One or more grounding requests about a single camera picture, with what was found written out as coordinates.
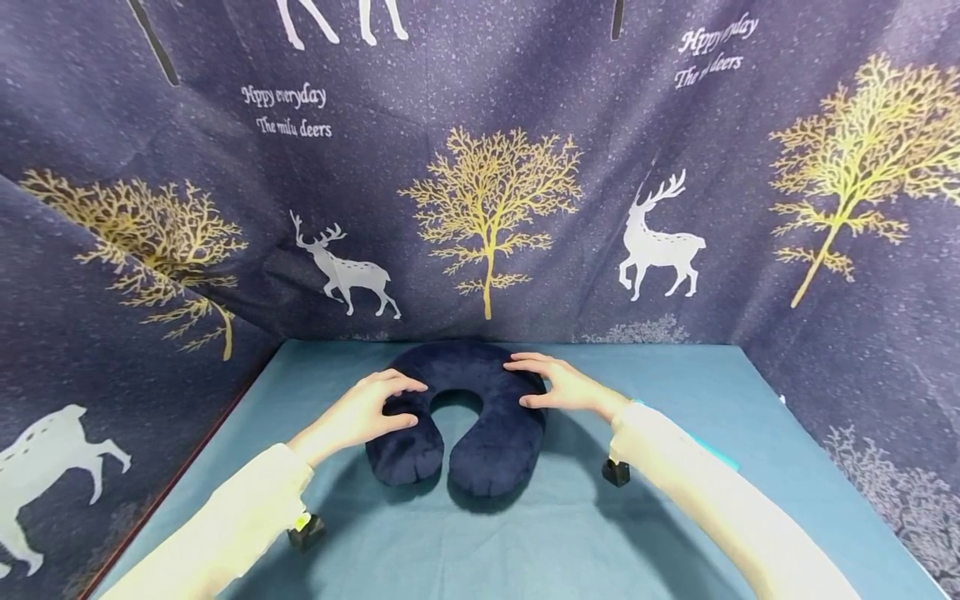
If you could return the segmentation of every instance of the printed fabric backdrop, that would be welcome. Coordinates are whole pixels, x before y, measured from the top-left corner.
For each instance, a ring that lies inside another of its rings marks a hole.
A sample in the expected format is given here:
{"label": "printed fabric backdrop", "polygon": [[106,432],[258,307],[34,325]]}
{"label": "printed fabric backdrop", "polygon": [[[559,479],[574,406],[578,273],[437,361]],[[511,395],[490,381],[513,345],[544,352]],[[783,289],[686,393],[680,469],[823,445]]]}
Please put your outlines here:
{"label": "printed fabric backdrop", "polygon": [[737,344],[960,597],[951,0],[14,0],[0,595],[286,338]]}

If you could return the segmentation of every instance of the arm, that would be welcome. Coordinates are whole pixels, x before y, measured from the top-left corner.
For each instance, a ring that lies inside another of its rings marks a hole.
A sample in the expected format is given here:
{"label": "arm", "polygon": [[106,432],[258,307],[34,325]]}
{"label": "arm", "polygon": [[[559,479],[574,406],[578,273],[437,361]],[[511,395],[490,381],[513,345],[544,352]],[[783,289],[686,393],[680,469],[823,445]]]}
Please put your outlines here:
{"label": "arm", "polygon": [[692,518],[740,569],[758,600],[859,600],[787,513],[660,412],[549,356],[523,352],[504,367],[550,380],[550,392],[521,398],[524,406],[587,409],[609,422],[610,458],[633,465]]}
{"label": "arm", "polygon": [[256,563],[304,511],[313,469],[288,445],[260,453],[103,600],[213,598]]}
{"label": "arm", "polygon": [[294,527],[317,465],[340,449],[417,424],[412,415],[385,417],[383,404],[401,391],[425,389],[394,370],[361,379],[293,440],[271,446],[217,488],[102,600],[213,598]]}

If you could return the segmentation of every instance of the velvet pillow fabric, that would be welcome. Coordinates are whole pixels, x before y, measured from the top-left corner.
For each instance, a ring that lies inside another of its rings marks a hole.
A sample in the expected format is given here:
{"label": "velvet pillow fabric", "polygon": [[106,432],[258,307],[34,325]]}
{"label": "velvet pillow fabric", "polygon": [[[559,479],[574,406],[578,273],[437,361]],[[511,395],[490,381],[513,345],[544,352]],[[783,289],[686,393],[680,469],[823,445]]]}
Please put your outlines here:
{"label": "velvet pillow fabric", "polygon": [[520,406],[521,396],[543,394],[539,375],[503,368],[510,352],[482,342],[435,342],[400,354],[389,368],[425,383],[426,392],[387,400],[384,415],[410,413],[416,426],[367,443],[373,474],[389,486],[416,483],[435,474],[444,459],[444,438],[430,417],[437,394],[465,390],[483,409],[450,451],[449,479],[477,496],[511,492],[531,475],[546,426],[546,410]]}

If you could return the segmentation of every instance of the white deer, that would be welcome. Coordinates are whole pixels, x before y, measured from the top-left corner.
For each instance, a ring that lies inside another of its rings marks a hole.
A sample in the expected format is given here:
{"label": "white deer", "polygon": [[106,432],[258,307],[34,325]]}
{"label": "white deer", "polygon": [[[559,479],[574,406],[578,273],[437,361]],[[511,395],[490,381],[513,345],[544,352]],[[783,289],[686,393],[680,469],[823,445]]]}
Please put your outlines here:
{"label": "white deer", "polygon": [[[313,3],[313,0],[299,1],[306,11],[310,13],[310,16],[313,17],[313,20],[317,21],[317,25],[320,25],[320,29],[324,32],[326,39],[331,44],[339,44],[340,38],[336,32],[333,31],[333,28],[330,27],[330,24],[326,22],[326,19],[320,11],[317,10],[317,5]],[[390,20],[394,25],[394,35],[397,39],[409,39],[410,37],[400,22],[400,14],[396,10],[396,0],[385,1],[387,10],[390,12]],[[283,20],[283,29],[287,32],[287,39],[293,44],[294,48],[303,50],[303,40],[297,35],[297,28],[294,27],[294,21],[290,18],[289,4],[290,0],[276,0],[276,5],[280,9],[280,19]],[[373,33],[370,31],[370,0],[358,0],[358,4],[360,5],[360,36],[370,44],[370,46],[375,46],[376,37],[373,37]]]}
{"label": "white deer", "polygon": [[[28,577],[43,565],[43,555],[27,543],[16,520],[20,509],[43,495],[72,468],[82,468],[93,477],[89,502],[93,504],[103,491],[104,454],[120,461],[123,472],[130,468],[130,454],[112,440],[99,444],[86,440],[80,423],[85,412],[83,406],[70,404],[27,427],[13,445],[0,452],[0,545],[30,567]],[[0,564],[0,578],[9,572],[9,566]]]}
{"label": "white deer", "polygon": [[661,233],[652,231],[647,227],[647,213],[653,210],[657,203],[667,198],[676,198],[680,196],[686,188],[686,170],[681,173],[678,180],[675,175],[670,176],[670,186],[663,189],[663,183],[656,194],[647,194],[647,199],[643,204],[637,204],[640,199],[640,185],[634,196],[634,202],[630,206],[630,214],[627,217],[627,230],[623,234],[623,245],[627,247],[630,255],[626,260],[620,263],[620,283],[623,287],[630,289],[631,282],[627,278],[627,269],[636,266],[636,277],[634,278],[634,296],[630,301],[636,301],[640,297],[640,282],[646,275],[650,267],[673,267],[677,270],[677,280],[673,287],[664,294],[673,296],[677,288],[688,277],[690,278],[690,289],[685,294],[688,298],[697,293],[697,271],[690,262],[693,257],[707,247],[704,238],[693,235],[692,233]]}
{"label": "white deer", "polygon": [[[324,286],[324,294],[328,298],[333,298],[338,302],[347,301],[347,316],[353,314],[353,302],[350,300],[350,288],[365,287],[372,290],[380,298],[380,310],[376,311],[376,316],[383,315],[383,310],[387,307],[387,302],[394,308],[394,319],[400,318],[400,309],[396,307],[394,299],[387,295],[385,288],[387,281],[390,281],[390,274],[371,262],[357,262],[355,260],[345,260],[333,255],[326,249],[327,245],[334,240],[341,240],[347,235],[340,231],[340,226],[333,224],[333,229],[326,228],[329,235],[321,233],[320,239],[313,238],[312,244],[303,241],[303,235],[300,234],[300,225],[303,221],[300,216],[290,211],[290,218],[294,220],[294,227],[297,228],[297,245],[313,254],[313,261],[329,278]],[[339,289],[344,299],[340,300],[333,295],[333,290]]]}

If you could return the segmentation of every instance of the person's left hand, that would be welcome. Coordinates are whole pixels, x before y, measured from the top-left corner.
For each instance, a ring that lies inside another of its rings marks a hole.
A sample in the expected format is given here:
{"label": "person's left hand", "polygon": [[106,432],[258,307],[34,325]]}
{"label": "person's left hand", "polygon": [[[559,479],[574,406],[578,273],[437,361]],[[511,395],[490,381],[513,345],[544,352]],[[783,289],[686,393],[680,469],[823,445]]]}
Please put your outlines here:
{"label": "person's left hand", "polygon": [[426,385],[396,369],[370,374],[347,390],[319,419],[287,445],[311,467],[344,448],[417,424],[413,415],[383,415],[390,396],[424,392]]}

